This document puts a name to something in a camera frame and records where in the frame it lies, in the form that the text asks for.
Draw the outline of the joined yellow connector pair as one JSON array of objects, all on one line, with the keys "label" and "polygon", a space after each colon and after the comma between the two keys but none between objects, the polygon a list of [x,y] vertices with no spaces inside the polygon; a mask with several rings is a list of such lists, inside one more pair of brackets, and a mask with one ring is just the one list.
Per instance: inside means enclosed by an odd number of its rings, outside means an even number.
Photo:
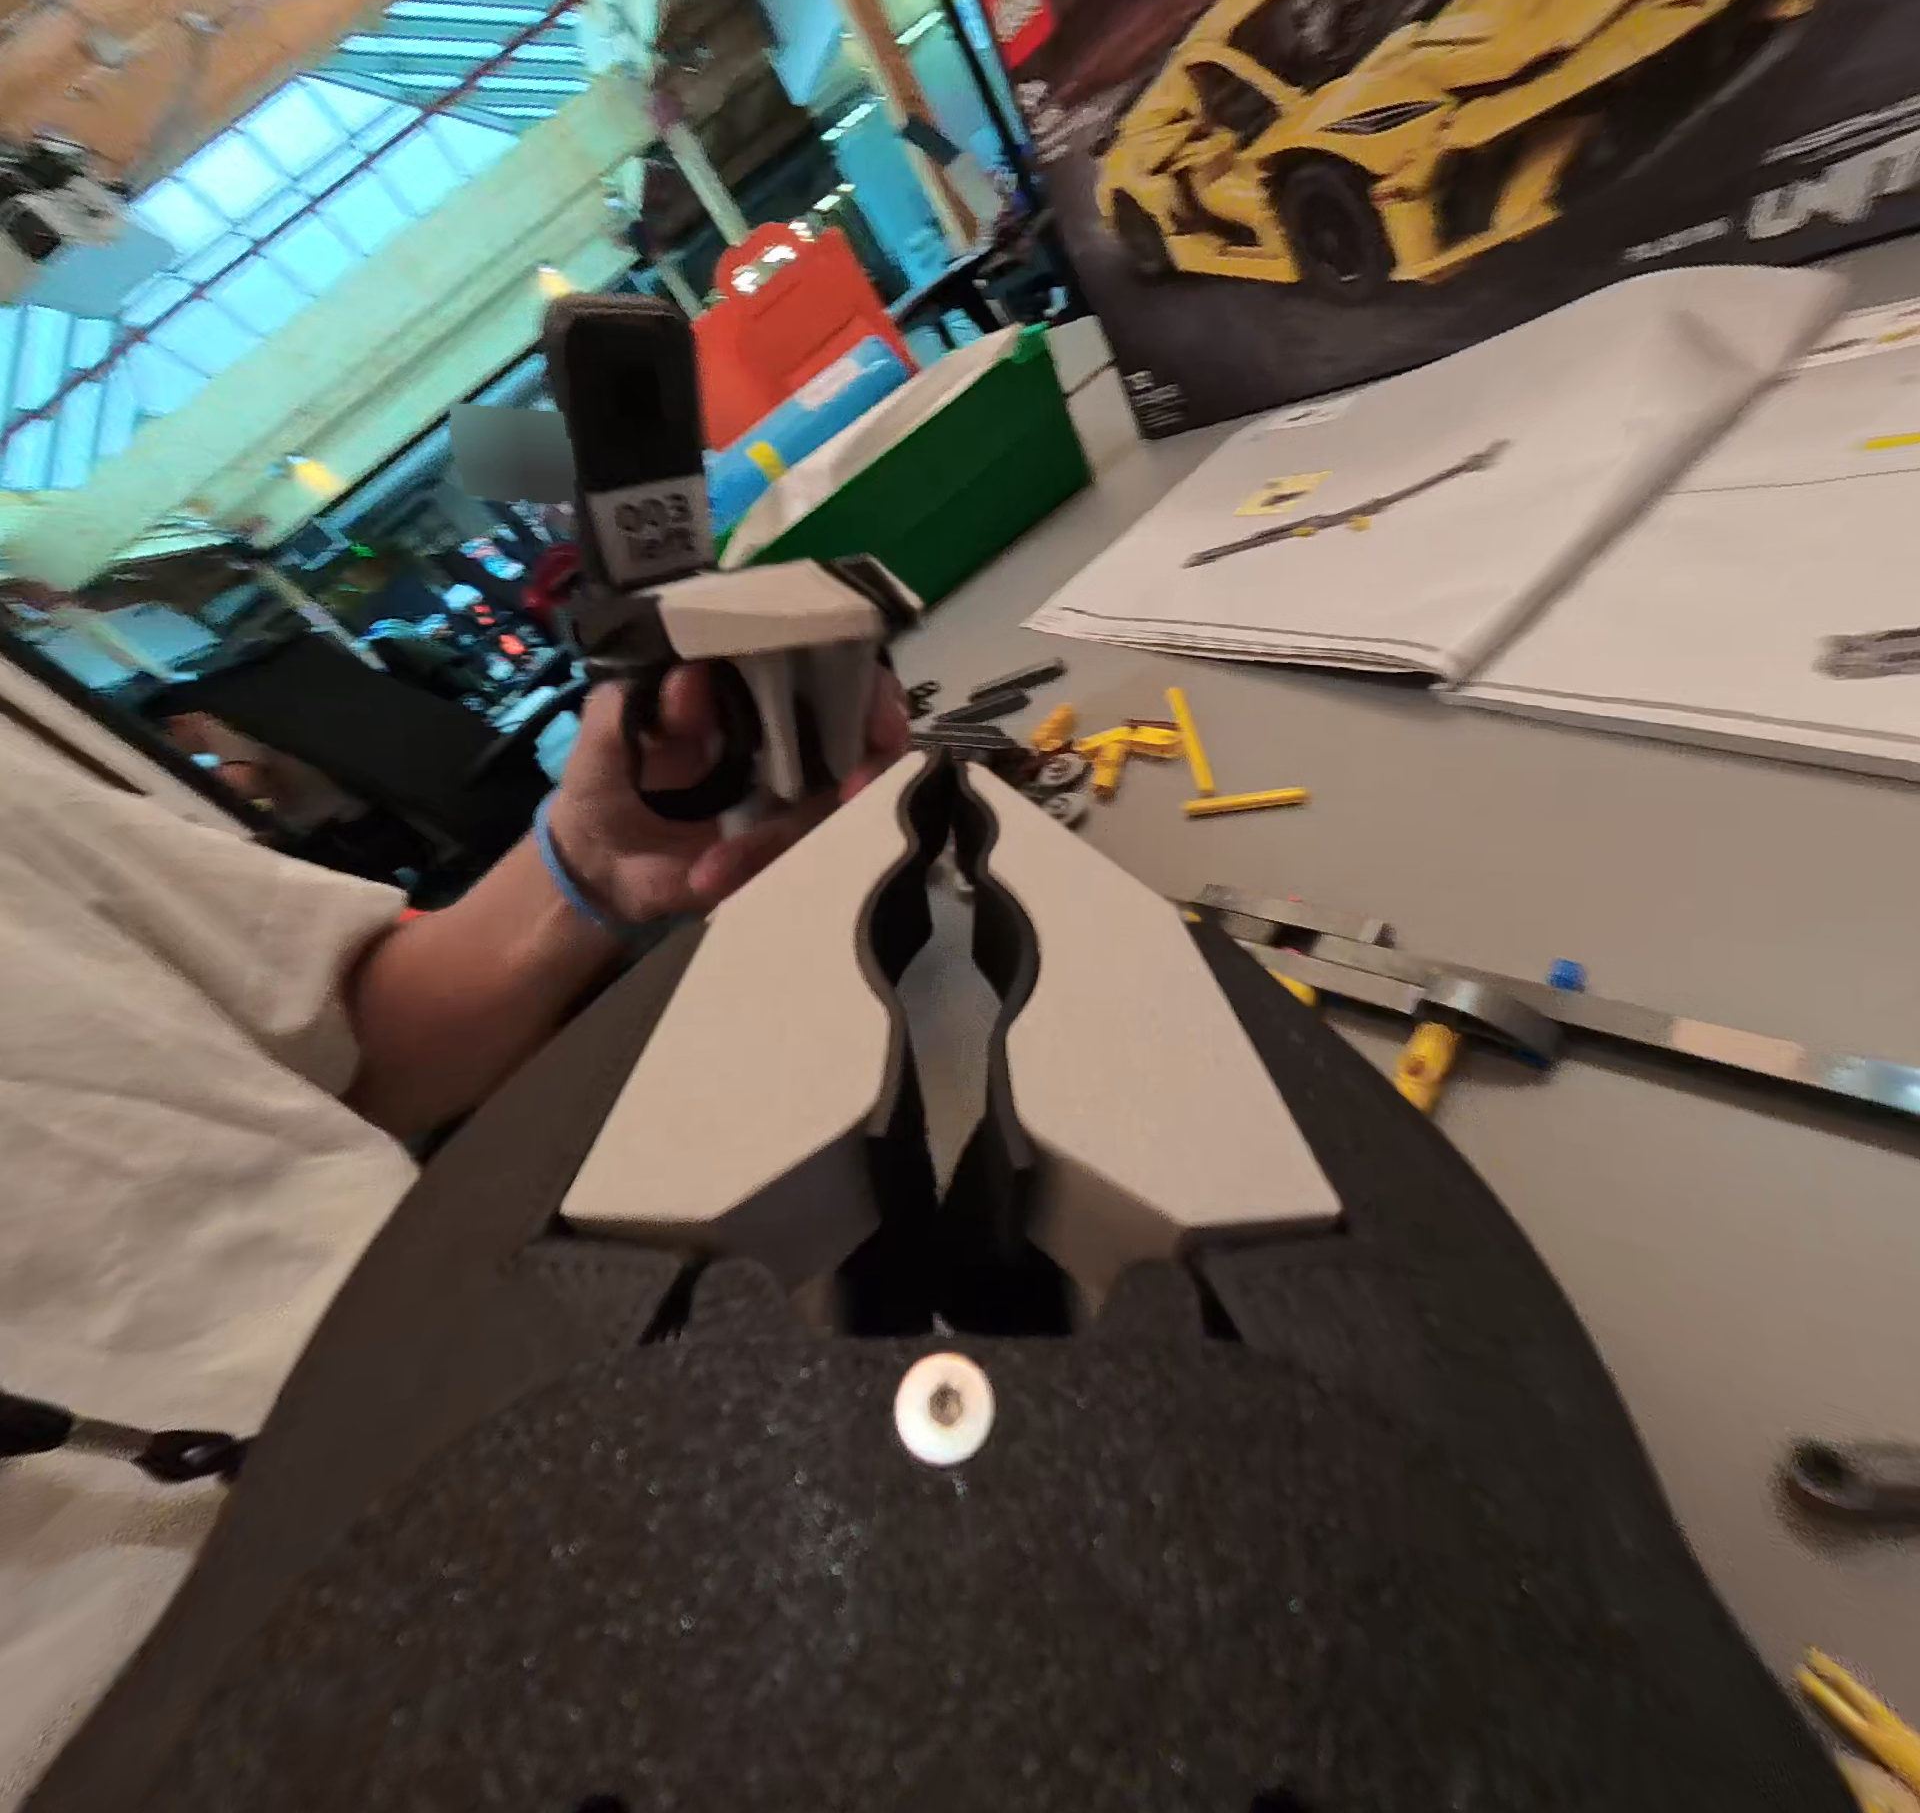
[{"label": "joined yellow connector pair", "polygon": [[1171,721],[1131,721],[1082,736],[1072,741],[1072,754],[1090,770],[1092,795],[1112,799],[1131,762],[1184,762],[1187,746],[1184,730]]}]

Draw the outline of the open instruction booklet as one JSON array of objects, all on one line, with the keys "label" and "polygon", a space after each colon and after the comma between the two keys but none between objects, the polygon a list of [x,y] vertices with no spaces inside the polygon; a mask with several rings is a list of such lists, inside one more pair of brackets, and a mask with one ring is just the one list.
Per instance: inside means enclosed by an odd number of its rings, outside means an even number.
[{"label": "open instruction booklet", "polygon": [[1229,436],[1029,617],[1918,773],[1918,309],[1689,266]]}]

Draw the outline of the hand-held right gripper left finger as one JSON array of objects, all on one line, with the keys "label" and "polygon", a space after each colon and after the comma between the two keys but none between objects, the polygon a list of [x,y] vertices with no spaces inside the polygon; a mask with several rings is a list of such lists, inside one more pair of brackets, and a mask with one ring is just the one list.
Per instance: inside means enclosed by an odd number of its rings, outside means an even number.
[{"label": "hand-held right gripper left finger", "polygon": [[953,760],[917,751],[707,920],[564,1195],[610,1238],[924,1238],[937,1187],[900,977]]}]

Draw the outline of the green bin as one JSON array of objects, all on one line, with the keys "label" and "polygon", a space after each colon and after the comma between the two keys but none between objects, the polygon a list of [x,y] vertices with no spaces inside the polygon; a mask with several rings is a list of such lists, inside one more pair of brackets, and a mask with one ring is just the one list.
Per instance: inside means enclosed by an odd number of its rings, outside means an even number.
[{"label": "green bin", "polygon": [[754,563],[867,554],[900,576],[924,606],[944,600],[1092,482],[1053,347],[1051,363],[1020,379],[1020,400],[1015,444],[944,502],[906,518],[892,513],[893,523],[884,529],[876,509],[906,500],[905,495],[886,500],[876,481],[867,481],[841,497],[832,515],[808,520],[796,539],[783,539]]}]

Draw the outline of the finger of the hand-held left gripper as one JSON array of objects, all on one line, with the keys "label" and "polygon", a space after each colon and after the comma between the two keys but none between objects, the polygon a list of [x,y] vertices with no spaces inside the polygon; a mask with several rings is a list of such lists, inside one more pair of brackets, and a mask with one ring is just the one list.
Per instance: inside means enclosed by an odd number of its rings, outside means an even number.
[{"label": "finger of the hand-held left gripper", "polygon": [[830,576],[872,602],[884,632],[923,626],[924,600],[876,555],[836,555],[830,559]]},{"label": "finger of the hand-held left gripper", "polygon": [[702,802],[799,802],[835,791],[865,754],[889,633],[830,558],[713,573],[660,594],[679,666],[705,666],[718,755]]}]

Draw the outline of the orange bag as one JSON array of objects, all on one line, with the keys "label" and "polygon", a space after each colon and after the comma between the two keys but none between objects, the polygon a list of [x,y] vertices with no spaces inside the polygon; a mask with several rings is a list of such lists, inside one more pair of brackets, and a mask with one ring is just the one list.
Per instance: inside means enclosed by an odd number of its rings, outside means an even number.
[{"label": "orange bag", "polygon": [[828,364],[876,340],[918,364],[889,308],[835,225],[770,219],[727,247],[715,299],[691,321],[705,445],[723,451]]}]

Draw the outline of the long grey black beam assembly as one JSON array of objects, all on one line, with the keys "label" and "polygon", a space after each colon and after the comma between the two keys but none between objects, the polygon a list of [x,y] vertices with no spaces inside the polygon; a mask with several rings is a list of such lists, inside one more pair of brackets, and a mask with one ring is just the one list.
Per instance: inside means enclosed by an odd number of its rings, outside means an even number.
[{"label": "long grey black beam assembly", "polygon": [[1400,949],[1380,918],[1296,898],[1208,885],[1181,900],[1181,908],[1233,936],[1274,977],[1411,1025],[1450,1023],[1533,1063],[1550,1063],[1572,1036],[1592,1036],[1908,1121],[1918,1114],[1913,1063],[1823,1050],[1584,988],[1419,958]]}]

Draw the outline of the white ceiling mounted device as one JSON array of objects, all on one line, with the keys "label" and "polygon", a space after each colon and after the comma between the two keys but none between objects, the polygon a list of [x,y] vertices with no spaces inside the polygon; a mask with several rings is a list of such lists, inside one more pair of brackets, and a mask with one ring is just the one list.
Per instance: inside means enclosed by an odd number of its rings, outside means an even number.
[{"label": "white ceiling mounted device", "polygon": [[83,147],[4,135],[3,299],[62,312],[114,312],[174,265],[171,242],[129,213]]}]

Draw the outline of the pile of dark beams and wheels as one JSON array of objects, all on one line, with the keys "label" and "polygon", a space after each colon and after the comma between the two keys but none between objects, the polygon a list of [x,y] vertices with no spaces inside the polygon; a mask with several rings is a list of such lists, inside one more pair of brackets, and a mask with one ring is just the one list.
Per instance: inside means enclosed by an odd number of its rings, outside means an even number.
[{"label": "pile of dark beams and wheels", "polygon": [[906,688],[906,711],[918,744],[995,771],[1059,825],[1075,828],[1092,813],[1090,770],[1072,749],[1042,757],[1026,746],[1030,730],[1057,704],[1072,702],[1059,699],[1067,681],[1069,661],[1059,655],[995,673],[953,697],[941,682],[921,681]]}]

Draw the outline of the blue wrapped roll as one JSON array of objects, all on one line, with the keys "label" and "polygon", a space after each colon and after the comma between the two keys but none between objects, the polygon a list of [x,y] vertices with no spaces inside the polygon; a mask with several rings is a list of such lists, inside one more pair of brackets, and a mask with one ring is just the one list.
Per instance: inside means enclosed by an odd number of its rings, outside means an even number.
[{"label": "blue wrapped roll", "polygon": [[717,520],[731,526],[807,457],[823,449],[828,439],[846,434],[909,384],[917,371],[876,335],[860,340],[830,360],[754,427],[705,457],[708,500]]}]

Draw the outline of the dark box with yellow car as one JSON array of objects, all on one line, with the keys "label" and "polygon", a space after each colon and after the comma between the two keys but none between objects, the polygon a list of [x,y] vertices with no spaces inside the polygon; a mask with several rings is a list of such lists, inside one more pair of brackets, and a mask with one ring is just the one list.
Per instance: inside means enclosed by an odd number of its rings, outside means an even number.
[{"label": "dark box with yellow car", "polygon": [[1139,432],[1916,227],[1918,0],[980,0]]}]

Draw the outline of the black office chair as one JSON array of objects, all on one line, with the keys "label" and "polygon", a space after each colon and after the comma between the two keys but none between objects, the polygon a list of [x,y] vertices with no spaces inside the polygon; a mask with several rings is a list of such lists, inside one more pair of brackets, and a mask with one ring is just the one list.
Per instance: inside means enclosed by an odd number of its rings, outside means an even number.
[{"label": "black office chair", "polygon": [[153,723],[203,714],[345,793],[349,833],[421,872],[496,861],[552,791],[533,746],[322,635],[148,693]]}]

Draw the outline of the white paper liner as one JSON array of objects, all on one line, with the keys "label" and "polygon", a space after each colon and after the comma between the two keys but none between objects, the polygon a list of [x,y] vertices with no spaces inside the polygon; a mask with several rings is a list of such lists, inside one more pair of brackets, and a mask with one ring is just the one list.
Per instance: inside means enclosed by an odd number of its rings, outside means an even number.
[{"label": "white paper liner", "polygon": [[783,539],[823,513],[857,485],[876,481],[889,500],[876,512],[888,529],[892,513],[941,504],[976,482],[1020,429],[1020,379],[1051,363],[1045,329],[1002,329],[948,353],[913,375],[906,384],[861,413],[787,476],[723,536],[726,573],[763,559]]}]

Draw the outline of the heap of small mixed parts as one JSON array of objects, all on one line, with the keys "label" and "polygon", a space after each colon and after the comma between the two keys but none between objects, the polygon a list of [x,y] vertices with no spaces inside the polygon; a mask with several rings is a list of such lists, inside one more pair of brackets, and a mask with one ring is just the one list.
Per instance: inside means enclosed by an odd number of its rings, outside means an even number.
[{"label": "heap of small mixed parts", "polygon": [[1918,1730],[1820,1648],[1804,1650],[1794,1687],[1830,1738],[1856,1806],[1918,1810]]}]

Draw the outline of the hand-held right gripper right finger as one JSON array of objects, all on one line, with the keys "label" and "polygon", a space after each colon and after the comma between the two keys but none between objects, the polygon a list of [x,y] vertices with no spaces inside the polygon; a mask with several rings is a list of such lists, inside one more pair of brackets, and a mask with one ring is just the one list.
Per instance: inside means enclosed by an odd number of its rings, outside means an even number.
[{"label": "hand-held right gripper right finger", "polygon": [[1342,1202],[1263,1063],[1197,926],[991,770],[959,770],[977,966],[999,986],[994,1082],[1023,1234],[1075,1284],[1199,1247],[1320,1232]]}]

